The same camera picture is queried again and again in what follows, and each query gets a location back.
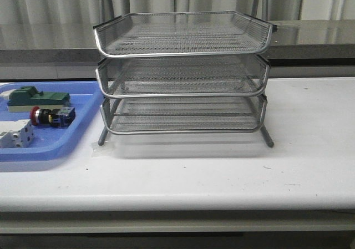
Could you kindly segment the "silver mesh top tray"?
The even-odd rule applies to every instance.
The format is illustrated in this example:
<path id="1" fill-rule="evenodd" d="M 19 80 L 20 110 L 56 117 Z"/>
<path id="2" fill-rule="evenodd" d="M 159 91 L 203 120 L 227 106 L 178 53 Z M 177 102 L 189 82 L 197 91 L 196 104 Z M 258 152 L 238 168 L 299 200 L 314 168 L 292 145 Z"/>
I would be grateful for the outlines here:
<path id="1" fill-rule="evenodd" d="M 94 26 L 107 58 L 259 54 L 276 27 L 235 11 L 129 13 Z"/>

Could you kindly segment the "green electrical switch block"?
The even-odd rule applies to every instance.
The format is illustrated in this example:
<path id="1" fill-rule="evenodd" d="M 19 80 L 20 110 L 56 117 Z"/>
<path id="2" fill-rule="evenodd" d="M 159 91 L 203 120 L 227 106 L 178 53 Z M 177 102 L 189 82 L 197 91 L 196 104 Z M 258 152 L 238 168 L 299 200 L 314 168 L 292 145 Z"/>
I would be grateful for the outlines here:
<path id="1" fill-rule="evenodd" d="M 11 113 L 29 112 L 35 106 L 58 109 L 71 104 L 69 93 L 38 91 L 34 86 L 15 89 L 10 92 L 8 97 L 7 106 Z"/>

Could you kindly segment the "blue plastic tray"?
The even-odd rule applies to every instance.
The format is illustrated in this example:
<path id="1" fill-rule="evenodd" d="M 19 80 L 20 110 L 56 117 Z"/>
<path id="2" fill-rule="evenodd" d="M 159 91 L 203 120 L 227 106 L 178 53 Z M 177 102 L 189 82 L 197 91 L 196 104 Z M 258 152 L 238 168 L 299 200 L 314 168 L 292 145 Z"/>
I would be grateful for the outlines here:
<path id="1" fill-rule="evenodd" d="M 1 86 L 1 161 L 51 160 L 70 153 L 103 101 L 96 81 Z"/>

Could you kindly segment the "grey metal rack frame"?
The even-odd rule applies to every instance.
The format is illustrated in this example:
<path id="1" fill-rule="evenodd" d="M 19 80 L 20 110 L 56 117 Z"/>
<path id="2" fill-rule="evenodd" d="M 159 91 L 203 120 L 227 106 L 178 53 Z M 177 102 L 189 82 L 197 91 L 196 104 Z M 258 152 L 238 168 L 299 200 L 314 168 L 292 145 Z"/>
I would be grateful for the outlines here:
<path id="1" fill-rule="evenodd" d="M 259 19 L 261 19 L 261 20 L 263 20 L 263 21 L 266 21 L 267 22 L 267 15 L 268 15 L 268 2 L 269 2 L 269 0 L 261 0 L 261 3 L 262 3 L 262 17 L 261 18 L 259 18 Z M 103 56 L 103 60 L 104 59 L 126 59 L 126 58 L 107 58 L 107 57 L 105 57 L 105 56 Z M 214 96 L 182 96 L 182 97 L 214 97 Z M 267 131 L 267 129 L 266 129 L 266 127 L 265 127 L 265 125 L 264 125 L 264 121 L 263 121 L 263 126 L 262 126 L 262 128 L 260 128 L 258 131 L 260 131 L 261 132 L 261 134 L 262 134 L 262 136 L 263 136 L 263 139 L 264 139 L 264 141 L 265 141 L 265 143 L 267 144 L 267 146 L 269 146 L 269 147 L 273 147 L 274 146 L 274 143 L 273 143 L 273 140 L 271 139 L 271 137 L 270 137 L 270 135 L 269 135 L 269 133 L 268 133 L 268 131 Z M 100 138 L 99 138 L 99 140 L 98 140 L 98 144 L 99 145 L 103 145 L 104 144 L 104 142 L 105 142 L 105 139 L 106 139 L 106 136 L 108 135 L 108 134 L 110 134 L 111 132 L 109 132 L 107 129 L 106 129 L 106 127 L 104 126 L 104 129 L 103 129 L 103 131 L 102 131 L 102 134 L 101 134 L 101 136 L 100 136 Z"/>

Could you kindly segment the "grey background counter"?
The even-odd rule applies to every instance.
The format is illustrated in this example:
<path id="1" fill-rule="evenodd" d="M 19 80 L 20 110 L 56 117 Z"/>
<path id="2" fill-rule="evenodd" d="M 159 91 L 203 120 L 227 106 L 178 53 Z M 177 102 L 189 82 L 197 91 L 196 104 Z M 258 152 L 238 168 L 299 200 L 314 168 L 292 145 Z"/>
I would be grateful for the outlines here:
<path id="1" fill-rule="evenodd" d="M 263 57 L 274 67 L 354 65 L 354 21 L 275 21 Z M 2 63 L 96 63 L 91 24 L 3 24 Z"/>

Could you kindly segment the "red emergency stop button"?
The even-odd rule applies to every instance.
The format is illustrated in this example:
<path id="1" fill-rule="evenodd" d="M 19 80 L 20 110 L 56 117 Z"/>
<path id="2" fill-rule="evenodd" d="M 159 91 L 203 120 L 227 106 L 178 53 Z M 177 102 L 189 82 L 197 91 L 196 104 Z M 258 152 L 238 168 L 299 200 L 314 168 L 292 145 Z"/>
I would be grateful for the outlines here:
<path id="1" fill-rule="evenodd" d="M 54 128 L 67 128 L 75 117 L 75 108 L 68 106 L 53 110 L 34 106 L 29 113 L 32 125 L 49 125 Z"/>

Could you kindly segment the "white circuit breaker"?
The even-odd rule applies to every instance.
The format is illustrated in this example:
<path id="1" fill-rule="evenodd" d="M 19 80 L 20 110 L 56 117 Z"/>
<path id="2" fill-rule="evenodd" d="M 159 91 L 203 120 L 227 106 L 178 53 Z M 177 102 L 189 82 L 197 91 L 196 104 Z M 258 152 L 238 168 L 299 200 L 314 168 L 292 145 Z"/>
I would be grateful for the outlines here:
<path id="1" fill-rule="evenodd" d="M 30 120 L 1 121 L 1 148 L 27 148 L 34 139 Z"/>

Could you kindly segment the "silver mesh bottom tray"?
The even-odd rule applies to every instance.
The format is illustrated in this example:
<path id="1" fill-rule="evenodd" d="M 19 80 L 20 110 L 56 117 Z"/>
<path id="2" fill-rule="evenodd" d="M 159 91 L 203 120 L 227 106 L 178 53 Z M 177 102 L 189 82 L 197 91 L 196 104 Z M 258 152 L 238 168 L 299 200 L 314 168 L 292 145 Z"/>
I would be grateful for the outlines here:
<path id="1" fill-rule="evenodd" d="M 253 133 L 262 128 L 266 107 L 264 95 L 105 98 L 100 112 L 116 135 Z"/>

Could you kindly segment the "silver mesh tray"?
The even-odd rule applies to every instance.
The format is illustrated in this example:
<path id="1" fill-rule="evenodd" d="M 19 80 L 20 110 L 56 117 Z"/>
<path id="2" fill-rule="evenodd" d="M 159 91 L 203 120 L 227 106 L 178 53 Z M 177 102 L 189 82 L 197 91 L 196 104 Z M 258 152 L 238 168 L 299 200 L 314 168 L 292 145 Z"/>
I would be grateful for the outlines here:
<path id="1" fill-rule="evenodd" d="M 129 13 L 94 26 L 107 58 L 259 54 L 276 27 L 235 11 Z"/>
<path id="2" fill-rule="evenodd" d="M 104 59 L 95 72 L 107 98 L 258 96 L 270 64 L 253 54 Z"/>
<path id="3" fill-rule="evenodd" d="M 116 135 L 253 133 L 262 128 L 266 107 L 264 95 L 105 98 L 100 112 Z"/>

